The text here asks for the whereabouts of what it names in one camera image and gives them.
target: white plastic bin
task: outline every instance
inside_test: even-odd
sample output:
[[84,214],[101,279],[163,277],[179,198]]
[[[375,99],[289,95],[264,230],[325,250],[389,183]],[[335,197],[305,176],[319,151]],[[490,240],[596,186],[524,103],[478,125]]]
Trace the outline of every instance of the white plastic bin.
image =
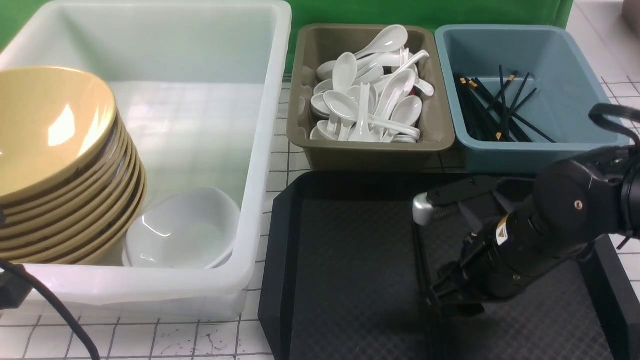
[[[215,186],[241,205],[241,214],[233,255],[213,270],[27,270],[83,316],[237,318],[255,266],[290,30],[291,8],[277,0],[43,6],[0,55],[0,69],[52,65],[100,76],[114,90],[147,168],[146,206],[170,193]],[[111,259],[120,258],[118,251]],[[20,310],[43,309],[34,292]]]

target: stack of yellow bowls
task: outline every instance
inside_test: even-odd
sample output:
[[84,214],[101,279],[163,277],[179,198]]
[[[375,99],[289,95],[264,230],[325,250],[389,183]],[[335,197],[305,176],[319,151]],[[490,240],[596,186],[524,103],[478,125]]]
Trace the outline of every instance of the stack of yellow bowls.
[[145,169],[98,77],[0,72],[0,258],[93,264],[138,216]]

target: black serving tray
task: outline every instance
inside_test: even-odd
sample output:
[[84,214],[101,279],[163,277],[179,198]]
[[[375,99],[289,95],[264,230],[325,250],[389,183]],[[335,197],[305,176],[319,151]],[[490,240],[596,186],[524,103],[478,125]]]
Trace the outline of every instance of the black serving tray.
[[[412,199],[466,177],[312,172],[280,194],[258,313],[276,360],[638,360],[640,303],[606,239],[511,302],[428,323]],[[423,229],[431,273],[457,259],[469,231],[455,211]]]

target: textured tray surface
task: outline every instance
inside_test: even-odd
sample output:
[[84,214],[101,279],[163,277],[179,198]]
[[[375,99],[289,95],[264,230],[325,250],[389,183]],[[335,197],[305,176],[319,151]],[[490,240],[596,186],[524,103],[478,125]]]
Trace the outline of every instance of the textured tray surface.
[[[303,200],[291,359],[428,359],[410,219],[406,201]],[[467,231],[460,215],[425,230],[432,269]],[[575,263],[486,309],[433,345],[448,359],[612,359]]]

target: blue plastic bin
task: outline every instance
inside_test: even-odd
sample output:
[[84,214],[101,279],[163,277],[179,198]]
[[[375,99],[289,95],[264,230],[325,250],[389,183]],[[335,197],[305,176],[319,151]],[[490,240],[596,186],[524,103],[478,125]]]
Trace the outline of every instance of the blue plastic bin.
[[[465,147],[467,171],[535,174],[580,152],[629,143],[625,136],[604,131],[590,121],[591,107],[609,100],[566,31],[552,26],[450,25],[438,29],[435,36],[456,137]],[[526,73],[531,73],[520,99],[535,87],[538,91],[518,114],[557,143],[546,141],[517,120],[533,143],[480,142],[469,136],[453,73],[477,77],[496,94],[500,89],[499,65],[505,78],[519,71],[506,91],[508,105]]]

